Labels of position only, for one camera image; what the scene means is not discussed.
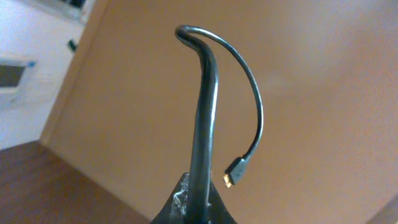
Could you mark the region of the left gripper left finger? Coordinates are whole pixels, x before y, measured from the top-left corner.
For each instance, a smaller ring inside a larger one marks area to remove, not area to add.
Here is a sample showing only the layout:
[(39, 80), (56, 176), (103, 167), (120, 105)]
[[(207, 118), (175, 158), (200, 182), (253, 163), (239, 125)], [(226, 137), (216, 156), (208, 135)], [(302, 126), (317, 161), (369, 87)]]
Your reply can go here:
[(188, 172), (182, 174), (165, 205), (150, 224), (184, 224), (189, 184)]

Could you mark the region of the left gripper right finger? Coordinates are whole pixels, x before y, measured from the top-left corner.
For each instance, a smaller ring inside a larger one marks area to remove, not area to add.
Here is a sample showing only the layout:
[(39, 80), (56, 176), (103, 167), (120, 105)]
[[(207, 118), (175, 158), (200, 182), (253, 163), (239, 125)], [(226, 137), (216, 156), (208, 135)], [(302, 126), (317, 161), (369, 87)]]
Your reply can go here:
[(208, 220), (211, 224), (237, 224), (212, 181), (210, 181), (208, 196)]

